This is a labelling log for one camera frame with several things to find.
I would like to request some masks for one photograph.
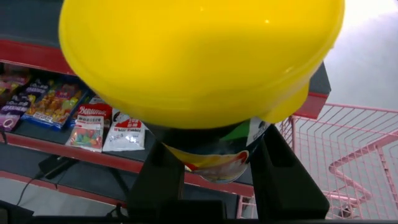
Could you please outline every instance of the can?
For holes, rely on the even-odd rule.
[[[269,123],[257,117],[212,129],[145,125],[189,171],[215,183],[232,182],[246,170],[269,127]]]

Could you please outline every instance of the white snack bag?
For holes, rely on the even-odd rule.
[[[143,150],[145,127],[138,119],[132,119],[117,109],[112,109],[112,125],[106,137],[103,151]]]

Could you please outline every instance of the yellow lid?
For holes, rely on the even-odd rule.
[[[65,0],[76,74],[152,124],[214,128],[297,110],[341,28],[344,0]]]

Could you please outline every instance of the packaged food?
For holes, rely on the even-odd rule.
[[[29,106],[30,101],[27,97],[13,96],[0,110],[0,127],[5,131],[12,131]]]
[[[28,72],[12,71],[10,68],[6,72],[0,75],[0,106],[5,105],[31,78]]]
[[[147,124],[189,171],[215,183],[232,182],[246,170],[269,126],[258,117],[213,129],[182,130]]]
[[[112,107],[104,103],[80,105],[76,125],[67,145],[101,152],[104,120],[110,119],[111,113]]]
[[[35,79],[24,91],[12,96],[0,110],[0,127],[12,131],[19,119],[36,99],[42,97],[53,83],[52,80]]]
[[[112,125],[103,151],[143,150],[145,127],[138,119],[130,118],[117,109],[112,111]]]
[[[87,92],[77,83],[57,82],[42,99],[30,106],[24,119],[61,130]]]
[[[106,104],[105,103],[105,101],[103,101],[99,96],[93,96],[93,97],[91,97],[91,96],[87,96],[82,102],[81,102],[82,104],[83,103],[88,103],[88,104],[97,104],[97,103],[104,103],[104,104]],[[75,124],[76,124],[76,119],[77,119],[77,116],[78,116],[78,110],[73,114],[73,116],[72,116],[72,118],[70,119],[70,122],[69,122],[69,124],[68,124],[68,127],[70,127],[70,128],[72,128],[72,127],[74,127],[75,126]],[[111,120],[110,119],[105,119],[105,121],[104,121],[104,127],[105,127],[105,129],[109,129],[109,127],[111,126]]]

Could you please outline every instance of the shopping cart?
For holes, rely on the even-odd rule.
[[[277,127],[330,200],[326,218],[398,220],[398,111],[326,104]],[[240,197],[237,216],[257,218],[254,197]]]

